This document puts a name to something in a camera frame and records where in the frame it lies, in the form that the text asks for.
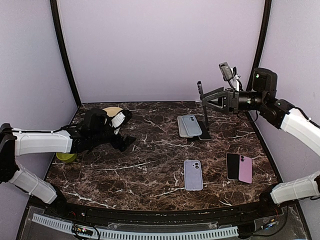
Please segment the lavender phone case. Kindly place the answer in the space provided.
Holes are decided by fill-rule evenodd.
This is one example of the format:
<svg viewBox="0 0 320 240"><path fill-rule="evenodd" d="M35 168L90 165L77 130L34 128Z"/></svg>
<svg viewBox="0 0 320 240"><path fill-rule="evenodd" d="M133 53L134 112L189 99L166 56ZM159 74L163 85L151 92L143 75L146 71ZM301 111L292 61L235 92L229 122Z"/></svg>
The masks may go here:
<svg viewBox="0 0 320 240"><path fill-rule="evenodd" d="M201 191L203 189L203 174L201 162L199 160L185 160L184 188L186 191Z"/></svg>

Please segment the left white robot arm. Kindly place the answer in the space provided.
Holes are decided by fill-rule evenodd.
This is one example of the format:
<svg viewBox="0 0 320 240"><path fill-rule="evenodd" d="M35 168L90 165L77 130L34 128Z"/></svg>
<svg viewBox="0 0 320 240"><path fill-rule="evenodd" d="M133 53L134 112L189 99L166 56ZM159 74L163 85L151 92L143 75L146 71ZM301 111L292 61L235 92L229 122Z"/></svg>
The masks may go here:
<svg viewBox="0 0 320 240"><path fill-rule="evenodd" d="M80 154L104 144L111 144L114 149L123 152L136 140L119 132L132 116L127 109L110 116L103 109L92 108L84 114L80 123L67 124L56 130L27 130L3 123L0 127L0 181L51 205L51 210L58 217L67 218L71 208L65 203L64 194L58 187L30 171L20 158L54 153Z"/></svg>

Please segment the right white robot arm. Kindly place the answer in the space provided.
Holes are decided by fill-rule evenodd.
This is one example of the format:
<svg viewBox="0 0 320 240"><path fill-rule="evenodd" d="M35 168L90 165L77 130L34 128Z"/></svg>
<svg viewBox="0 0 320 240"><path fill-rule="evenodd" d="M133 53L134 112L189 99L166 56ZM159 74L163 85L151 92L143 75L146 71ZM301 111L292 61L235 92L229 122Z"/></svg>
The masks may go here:
<svg viewBox="0 0 320 240"><path fill-rule="evenodd" d="M320 126L305 112L285 99L278 99L278 76L272 70L257 67L253 70L251 89L243 90L242 85L235 86L239 76L229 66L221 66L223 80L228 88L220 87L204 92L201 81L197 82L199 99L203 108L211 108L224 114L256 111L276 129L295 138L315 155L320 154ZM255 205L255 213L266 217L275 205L286 202L320 198L320 171L291 181L271 185L260 194L260 202Z"/></svg>

